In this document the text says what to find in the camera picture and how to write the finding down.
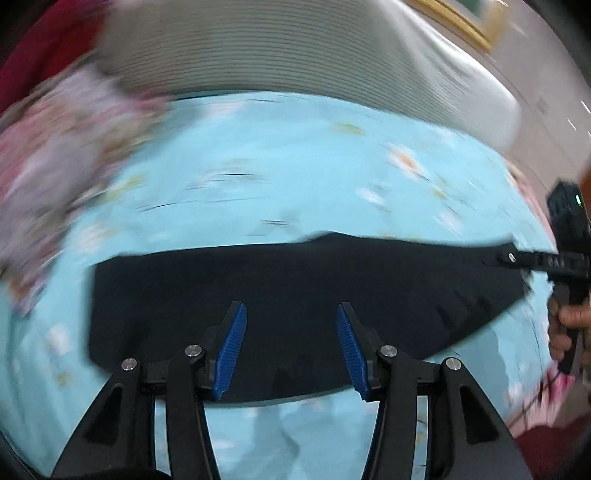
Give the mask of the person's right hand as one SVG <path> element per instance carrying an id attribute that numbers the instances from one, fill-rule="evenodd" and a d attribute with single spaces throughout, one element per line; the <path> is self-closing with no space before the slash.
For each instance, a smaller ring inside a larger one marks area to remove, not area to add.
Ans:
<path id="1" fill-rule="evenodd" d="M 581 356 L 581 365 L 590 366 L 590 304 L 561 304 L 555 295 L 547 303 L 549 352 L 554 361 L 560 362 L 572 349 L 572 340 L 567 335 L 568 329 L 582 330 L 585 334 L 586 350 Z"/>

